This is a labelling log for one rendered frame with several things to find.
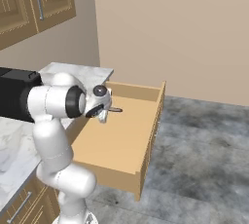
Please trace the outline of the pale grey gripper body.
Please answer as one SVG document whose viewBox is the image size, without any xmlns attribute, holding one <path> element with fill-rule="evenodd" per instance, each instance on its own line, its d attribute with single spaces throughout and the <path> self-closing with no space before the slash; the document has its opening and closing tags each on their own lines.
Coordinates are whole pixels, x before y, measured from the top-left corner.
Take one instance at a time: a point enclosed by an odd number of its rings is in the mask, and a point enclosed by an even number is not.
<svg viewBox="0 0 249 224">
<path fill-rule="evenodd" d="M 105 124 L 107 122 L 107 117 L 108 117 L 108 111 L 107 110 L 102 110 L 98 114 L 98 120 L 101 124 Z"/>
</svg>

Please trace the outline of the open light wooden drawer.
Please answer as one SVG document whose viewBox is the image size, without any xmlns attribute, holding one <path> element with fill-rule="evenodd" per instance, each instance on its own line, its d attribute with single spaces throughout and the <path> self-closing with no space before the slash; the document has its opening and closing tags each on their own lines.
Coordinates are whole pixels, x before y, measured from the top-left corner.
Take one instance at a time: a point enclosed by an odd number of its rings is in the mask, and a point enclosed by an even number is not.
<svg viewBox="0 0 249 224">
<path fill-rule="evenodd" d="M 108 82 L 113 105 L 107 122 L 96 118 L 77 122 L 72 143 L 74 161 L 93 171 L 100 185 L 120 189 L 140 200 L 150 163 L 165 86 L 158 88 Z"/>
</svg>

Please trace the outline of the wooden base cupboard door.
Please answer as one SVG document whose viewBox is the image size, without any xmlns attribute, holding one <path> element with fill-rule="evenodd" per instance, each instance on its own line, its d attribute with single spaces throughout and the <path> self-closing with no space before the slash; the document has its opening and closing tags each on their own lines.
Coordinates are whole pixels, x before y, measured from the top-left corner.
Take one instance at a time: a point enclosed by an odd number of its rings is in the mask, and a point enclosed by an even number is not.
<svg viewBox="0 0 249 224">
<path fill-rule="evenodd" d="M 25 204 L 22 211 L 19 213 L 13 223 L 21 224 L 21 220 L 25 215 L 28 214 L 44 187 L 45 184 L 38 180 L 36 176 L 32 176 L 30 179 L 28 179 L 18 190 L 12 201 L 3 208 L 2 212 L 0 213 L 0 224 L 8 224 L 7 220 L 14 215 L 22 201 L 26 198 L 27 193 L 32 192 L 32 196 L 30 197 L 29 201 Z"/>
<path fill-rule="evenodd" d="M 46 187 L 34 206 L 31 224 L 53 224 L 59 215 L 57 195 L 53 188 Z"/>
</svg>

